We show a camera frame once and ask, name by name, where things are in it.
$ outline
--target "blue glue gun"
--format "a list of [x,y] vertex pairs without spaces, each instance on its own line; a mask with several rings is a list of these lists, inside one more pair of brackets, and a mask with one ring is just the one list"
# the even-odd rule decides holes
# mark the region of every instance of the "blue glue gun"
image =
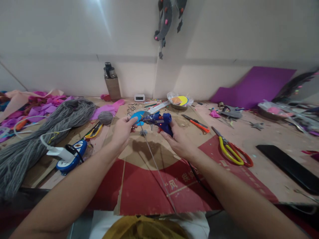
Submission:
[[148,115],[141,119],[142,122],[146,124],[154,124],[157,125],[161,130],[168,133],[173,137],[173,131],[170,127],[170,122],[172,121],[172,116],[169,113],[164,113],[163,115],[154,114]]

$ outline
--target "gray yarn skein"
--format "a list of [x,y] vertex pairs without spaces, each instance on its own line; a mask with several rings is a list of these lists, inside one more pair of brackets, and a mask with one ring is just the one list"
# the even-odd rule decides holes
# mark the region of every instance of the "gray yarn skein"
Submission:
[[[12,199],[22,184],[26,171],[48,151],[40,141],[42,134],[82,126],[90,120],[94,111],[95,105],[84,98],[65,101],[37,131],[1,150],[0,199]],[[49,145],[57,145],[68,133],[69,130],[56,134]],[[54,134],[49,134],[43,138],[45,142],[49,142],[53,136]]]
[[109,111],[102,111],[99,116],[98,116],[99,121],[102,124],[108,125],[110,123],[112,123],[113,120],[113,115],[111,112]]

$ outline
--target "smartphone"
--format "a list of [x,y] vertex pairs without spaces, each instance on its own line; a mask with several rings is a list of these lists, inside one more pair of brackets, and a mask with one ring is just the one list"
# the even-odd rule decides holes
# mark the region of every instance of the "smartphone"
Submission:
[[319,195],[319,178],[280,148],[274,145],[257,145],[256,148],[305,191],[312,195]]

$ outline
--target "gray star shape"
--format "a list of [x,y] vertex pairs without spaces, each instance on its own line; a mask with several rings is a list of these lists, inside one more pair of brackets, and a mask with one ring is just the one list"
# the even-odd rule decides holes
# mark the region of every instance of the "gray star shape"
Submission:
[[263,129],[263,127],[261,126],[261,124],[260,123],[251,123],[250,122],[250,125],[252,126],[252,128],[256,128],[256,129],[258,129],[259,131],[261,131],[262,129]]

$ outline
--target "yellow shirt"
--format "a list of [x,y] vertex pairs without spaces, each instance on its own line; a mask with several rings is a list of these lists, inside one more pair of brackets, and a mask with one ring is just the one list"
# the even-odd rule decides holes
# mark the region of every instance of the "yellow shirt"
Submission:
[[125,216],[116,221],[103,237],[109,238],[188,239],[188,236],[180,225],[169,220]]

